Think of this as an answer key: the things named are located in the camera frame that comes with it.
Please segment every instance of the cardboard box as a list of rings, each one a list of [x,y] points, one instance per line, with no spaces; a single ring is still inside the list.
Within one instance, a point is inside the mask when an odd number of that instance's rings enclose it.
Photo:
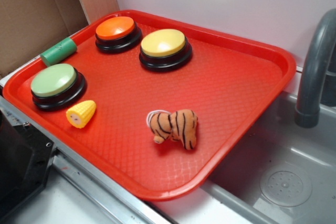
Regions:
[[[0,0],[0,78],[87,24],[79,0]]]

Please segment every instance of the gray faucet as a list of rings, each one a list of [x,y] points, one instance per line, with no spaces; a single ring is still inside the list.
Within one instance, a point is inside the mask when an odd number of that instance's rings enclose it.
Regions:
[[[320,20],[303,66],[295,122],[312,128],[319,122],[320,103],[336,106],[336,9]]]

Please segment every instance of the sink drain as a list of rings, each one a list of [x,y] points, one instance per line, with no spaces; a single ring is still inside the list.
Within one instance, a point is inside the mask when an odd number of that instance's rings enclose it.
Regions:
[[[311,181],[298,167],[283,164],[266,170],[260,180],[263,195],[282,207],[304,203],[311,194]]]

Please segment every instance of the tiger plush toy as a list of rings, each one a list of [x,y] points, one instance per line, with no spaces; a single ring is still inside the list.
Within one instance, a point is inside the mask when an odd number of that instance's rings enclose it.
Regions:
[[[196,146],[196,126],[198,117],[192,110],[168,111],[156,110],[147,116],[147,125],[152,130],[154,142],[161,144],[165,140],[181,141],[186,150]]]

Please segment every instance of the gray sink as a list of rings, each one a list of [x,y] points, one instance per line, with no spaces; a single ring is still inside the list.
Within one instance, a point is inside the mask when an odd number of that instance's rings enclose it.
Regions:
[[[237,198],[260,223],[336,223],[335,110],[322,105],[319,124],[304,129],[295,102],[283,92],[209,180],[218,200]]]

